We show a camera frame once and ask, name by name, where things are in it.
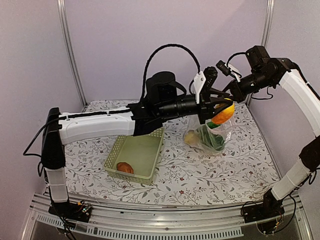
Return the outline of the green bok choy toy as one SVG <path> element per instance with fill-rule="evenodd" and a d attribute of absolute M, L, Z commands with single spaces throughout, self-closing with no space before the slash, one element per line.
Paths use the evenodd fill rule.
<path fill-rule="evenodd" d="M 225 139 L 220 134 L 214 134 L 211 130 L 216 130 L 219 125 L 207 122 L 198 128 L 200 143 L 214 151 L 222 151 L 225 147 Z"/>

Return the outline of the yellow lemon toy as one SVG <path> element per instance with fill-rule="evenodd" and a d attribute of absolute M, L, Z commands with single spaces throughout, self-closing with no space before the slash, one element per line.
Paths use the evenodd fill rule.
<path fill-rule="evenodd" d="M 198 142 L 198 137 L 193 130 L 188 131 L 184 136 L 184 142 L 189 146 L 195 146 Z"/>

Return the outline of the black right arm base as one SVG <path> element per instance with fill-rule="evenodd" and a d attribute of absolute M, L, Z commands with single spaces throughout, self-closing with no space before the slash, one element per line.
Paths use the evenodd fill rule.
<path fill-rule="evenodd" d="M 283 201 L 275 201 L 274 203 L 255 203 L 253 201 L 246 202 L 240 209 L 240 214 L 245 223 L 257 222 L 273 217 L 278 217 L 285 213 Z"/>

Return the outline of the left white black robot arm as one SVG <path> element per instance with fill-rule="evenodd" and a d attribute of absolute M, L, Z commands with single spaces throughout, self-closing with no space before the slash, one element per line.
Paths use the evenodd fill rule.
<path fill-rule="evenodd" d="M 216 78 L 214 71 L 201 71 L 193 79 L 194 93 L 187 94 L 174 73 L 161 71 L 145 81 L 146 93 L 137 103 L 87 113 L 60 113 L 59 108 L 51 108 L 42 134 L 41 163 L 55 209 L 63 217 L 75 211 L 66 185 L 65 145 L 105 136 L 142 136 L 168 120 L 190 115 L 198 115 L 203 123 L 232 105 L 230 94 L 212 88 Z"/>

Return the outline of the brown bread roll toy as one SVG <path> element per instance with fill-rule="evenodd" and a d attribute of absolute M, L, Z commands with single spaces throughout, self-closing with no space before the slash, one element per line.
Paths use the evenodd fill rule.
<path fill-rule="evenodd" d="M 133 174 L 134 173 L 134 170 L 133 168 L 131 167 L 130 164 L 128 164 L 127 162 L 119 162 L 117 165 L 116 165 L 116 169 L 120 172 L 124 172 L 124 173 L 129 173 L 129 174 Z"/>

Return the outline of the orange yellow mango toy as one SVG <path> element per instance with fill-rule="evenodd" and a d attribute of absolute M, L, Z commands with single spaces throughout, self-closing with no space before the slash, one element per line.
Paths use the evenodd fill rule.
<path fill-rule="evenodd" d="M 211 122 L 216 125 L 221 125 L 227 122 L 235 112 L 235 104 L 233 103 L 231 106 L 227 107 L 226 109 L 222 110 L 216 116 L 211 119 Z"/>

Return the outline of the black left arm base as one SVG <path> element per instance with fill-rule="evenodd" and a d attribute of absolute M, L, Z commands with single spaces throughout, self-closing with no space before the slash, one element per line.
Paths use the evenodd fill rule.
<path fill-rule="evenodd" d="M 48 212 L 61 218 L 88 223 L 92 214 L 92 205 L 83 200 L 77 203 L 69 200 L 58 203 L 52 201 Z"/>

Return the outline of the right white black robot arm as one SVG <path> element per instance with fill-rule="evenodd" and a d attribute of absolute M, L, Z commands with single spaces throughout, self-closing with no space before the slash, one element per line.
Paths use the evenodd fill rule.
<path fill-rule="evenodd" d="M 267 87 L 280 86 L 304 115 L 302 125 L 294 123 L 288 138 L 295 142 L 305 138 L 304 130 L 311 130 L 313 139 L 305 145 L 296 163 L 263 196 L 258 213 L 269 218 L 281 206 L 285 197 L 301 187 L 320 165 L 320 97 L 305 79 L 300 67 L 288 58 L 265 57 L 250 60 L 251 74 L 231 81 L 225 88 L 237 102 Z"/>

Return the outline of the clear pink zip top bag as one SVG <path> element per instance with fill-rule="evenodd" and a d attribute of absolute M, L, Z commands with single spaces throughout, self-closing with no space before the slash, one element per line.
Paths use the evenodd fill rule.
<path fill-rule="evenodd" d="M 235 126 L 233 117 L 222 124 L 214 124 L 211 120 L 200 124 L 198 116 L 192 115 L 183 135 L 183 141 L 190 147 L 219 154 L 231 140 Z"/>

